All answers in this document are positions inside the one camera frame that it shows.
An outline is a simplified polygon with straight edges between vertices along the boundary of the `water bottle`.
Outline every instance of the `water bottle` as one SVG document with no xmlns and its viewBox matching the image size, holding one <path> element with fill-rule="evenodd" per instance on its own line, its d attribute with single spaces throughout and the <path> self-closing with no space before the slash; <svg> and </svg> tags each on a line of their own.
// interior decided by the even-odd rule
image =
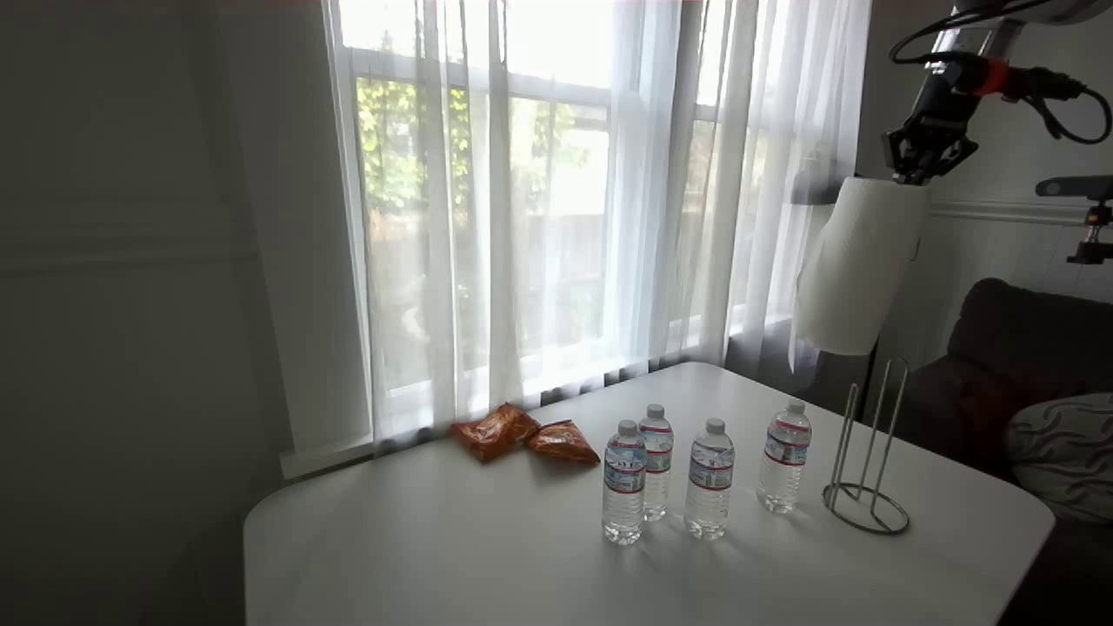
<svg viewBox="0 0 1113 626">
<path fill-rule="evenodd" d="M 727 496 L 733 485 L 733 441 L 727 424 L 711 417 L 706 434 L 691 441 L 689 462 L 689 533 L 720 541 L 727 530 Z"/>
<path fill-rule="evenodd" d="M 802 405 L 789 405 L 789 410 L 767 424 L 765 462 L 758 475 L 758 501 L 772 514 L 785 514 L 796 508 L 808 447 L 811 447 L 811 421 L 802 414 Z"/>
<path fill-rule="evenodd" d="M 636 421 L 622 421 L 619 434 L 604 447 L 600 475 L 600 535 L 617 548 L 641 541 L 641 497 L 646 479 L 646 447 Z"/>
<path fill-rule="evenodd" d="M 668 469 L 671 469 L 671 424 L 664 421 L 664 407 L 651 405 L 641 421 L 641 441 L 646 447 L 646 492 L 641 501 L 645 521 L 660 521 L 668 506 Z"/>
</svg>

